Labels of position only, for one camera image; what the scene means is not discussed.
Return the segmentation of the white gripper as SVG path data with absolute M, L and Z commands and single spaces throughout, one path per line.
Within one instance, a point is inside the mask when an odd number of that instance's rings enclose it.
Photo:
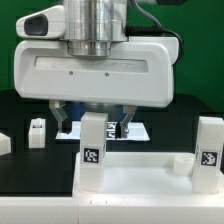
M 53 99 L 49 108 L 58 131 L 66 134 L 72 120 L 64 101 L 127 105 L 116 124 L 116 138 L 126 138 L 136 106 L 172 101 L 178 48 L 174 37 L 132 37 L 112 45 L 108 57 L 78 57 L 68 54 L 63 41 L 26 40 L 15 50 L 15 89 L 25 98 Z

